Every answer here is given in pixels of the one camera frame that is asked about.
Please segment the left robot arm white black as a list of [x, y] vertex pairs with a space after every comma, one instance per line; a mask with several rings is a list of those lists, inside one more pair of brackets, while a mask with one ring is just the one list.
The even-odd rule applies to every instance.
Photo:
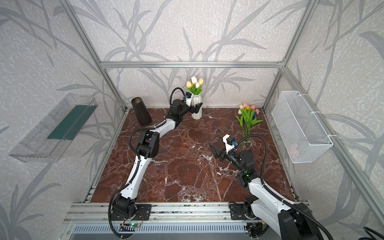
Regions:
[[160, 124], [134, 131], [135, 133], [140, 132], [137, 147], [134, 148], [130, 145], [136, 154], [134, 166], [126, 184], [113, 193], [109, 203], [108, 218], [112, 216], [112, 213], [124, 219], [132, 218], [136, 214], [135, 204], [139, 188], [148, 165], [159, 152], [160, 138], [176, 129], [187, 113], [197, 114], [202, 105], [202, 103], [198, 103], [193, 106], [192, 100], [188, 98], [174, 100], [169, 113]]

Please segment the white artificial tulip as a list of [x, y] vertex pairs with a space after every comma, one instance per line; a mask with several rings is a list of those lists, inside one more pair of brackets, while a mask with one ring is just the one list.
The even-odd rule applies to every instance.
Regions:
[[192, 82], [193, 85], [195, 85], [196, 83], [198, 83], [198, 80], [197, 80], [197, 78], [195, 76], [192, 76], [191, 77], [191, 82]]

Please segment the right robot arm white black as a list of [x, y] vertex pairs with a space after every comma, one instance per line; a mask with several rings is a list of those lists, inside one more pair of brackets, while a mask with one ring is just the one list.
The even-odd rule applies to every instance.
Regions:
[[220, 161], [227, 160], [240, 174], [238, 180], [253, 196], [245, 200], [248, 218], [259, 218], [272, 228], [283, 240], [322, 240], [319, 227], [299, 211], [283, 203], [282, 196], [266, 183], [262, 183], [255, 169], [254, 155], [250, 150], [241, 152], [228, 145], [220, 150], [210, 145], [213, 155]]

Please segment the black cylindrical vase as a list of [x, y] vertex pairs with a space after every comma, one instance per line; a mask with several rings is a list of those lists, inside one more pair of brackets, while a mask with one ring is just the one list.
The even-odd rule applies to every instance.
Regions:
[[152, 122], [152, 117], [143, 100], [140, 97], [136, 97], [131, 100], [131, 104], [139, 124], [141, 126], [149, 125]]

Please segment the bright yellow artificial tulip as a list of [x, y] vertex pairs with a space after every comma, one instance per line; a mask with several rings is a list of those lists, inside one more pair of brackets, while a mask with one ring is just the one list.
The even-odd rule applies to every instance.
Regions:
[[189, 91], [195, 96], [202, 92], [202, 85], [199, 82], [193, 84], [191, 81], [187, 81], [186, 85]]

